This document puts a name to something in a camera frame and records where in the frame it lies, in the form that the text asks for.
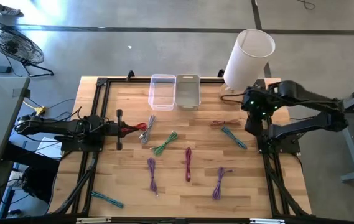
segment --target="wooden tabletop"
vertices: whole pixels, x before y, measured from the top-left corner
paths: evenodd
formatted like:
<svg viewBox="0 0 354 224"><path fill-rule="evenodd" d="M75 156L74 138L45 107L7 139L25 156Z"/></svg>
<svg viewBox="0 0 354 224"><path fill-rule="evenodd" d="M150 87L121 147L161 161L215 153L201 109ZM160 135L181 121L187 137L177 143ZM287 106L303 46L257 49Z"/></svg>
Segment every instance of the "wooden tabletop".
<svg viewBox="0 0 354 224"><path fill-rule="evenodd" d="M97 77L82 77L74 110L82 107L81 115L91 111ZM265 79L267 84L278 78ZM90 216L112 217L271 217L263 159L258 154L255 137L244 129L247 114L238 105L226 105L218 97L220 84L201 85L202 104L197 111L153 111L147 103L148 83L113 83L110 88L106 116L116 119L116 109L123 110L123 121L129 125L157 118L150 141L141 145L140 131L123 139L123 150L116 150L116 138L106 137L100 153L93 190L124 203L120 209L104 200L92 198ZM212 120L239 119L242 126L229 126L242 140L247 150L221 131L211 127ZM272 117L276 124L289 123L287 108L277 110ZM161 145L172 131L178 140L167 145L156 157L151 147ZM185 149L192 149L192 180L185 181ZM82 154L71 153L59 166L50 210L56 210L76 185ZM151 177L147 159L156 160L155 180L159 196L150 191ZM297 159L281 154L282 173L287 189L299 205L310 211L304 178ZM225 174L221 200L213 200L217 184L217 169L233 169ZM85 198L83 189L80 206ZM276 191L280 206L279 193Z"/></svg>

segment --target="gray floor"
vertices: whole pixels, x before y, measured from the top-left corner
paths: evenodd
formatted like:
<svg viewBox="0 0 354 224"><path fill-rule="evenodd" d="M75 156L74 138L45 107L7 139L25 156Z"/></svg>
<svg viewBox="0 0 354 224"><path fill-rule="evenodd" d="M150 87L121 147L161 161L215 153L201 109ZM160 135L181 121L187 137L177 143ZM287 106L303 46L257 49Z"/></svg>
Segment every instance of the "gray floor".
<svg viewBox="0 0 354 224"><path fill-rule="evenodd" d="M313 11L295 0L258 0L265 29L354 30L354 1L310 0ZM254 28L250 0L95 0L0 1L19 7L24 17L0 16L0 22L93 27ZM45 54L42 64L54 77L34 78L32 98L46 106L74 98L82 75L197 73L215 76L225 68L236 34L44 32L24 31ZM295 80L308 90L330 97L354 91L354 35L272 35L276 51L269 61L273 77ZM12 61L16 73L26 75ZM0 65L7 61L0 54ZM73 102L49 111L57 116ZM291 116L314 114L291 108ZM31 113L23 106L21 114ZM13 135L12 140L25 139ZM354 220L354 182L340 176L354 171L341 133L315 131L301 140L304 175L312 211L325 218ZM12 208L26 215L44 213L45 204L27 198Z"/></svg>

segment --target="purple cable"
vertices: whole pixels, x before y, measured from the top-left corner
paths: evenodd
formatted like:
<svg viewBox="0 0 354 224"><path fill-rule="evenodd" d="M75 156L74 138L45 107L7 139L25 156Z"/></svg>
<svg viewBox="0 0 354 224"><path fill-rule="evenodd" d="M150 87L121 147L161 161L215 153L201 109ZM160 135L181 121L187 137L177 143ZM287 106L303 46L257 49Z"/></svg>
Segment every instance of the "purple cable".
<svg viewBox="0 0 354 224"><path fill-rule="evenodd" d="M149 166L149 171L151 172L151 190L156 193L156 196L159 196L157 193L157 186L156 182L154 181L154 166L156 162L153 158L148 158L147 159L147 165Z"/></svg>
<svg viewBox="0 0 354 224"><path fill-rule="evenodd" d="M220 167L218 168L218 181L217 181L217 186L215 187L214 189L214 192L213 192L213 199L214 200L219 200L221 199L221 180L222 180L222 177L224 176L224 174L226 172L232 172L233 170L224 170L224 167Z"/></svg>

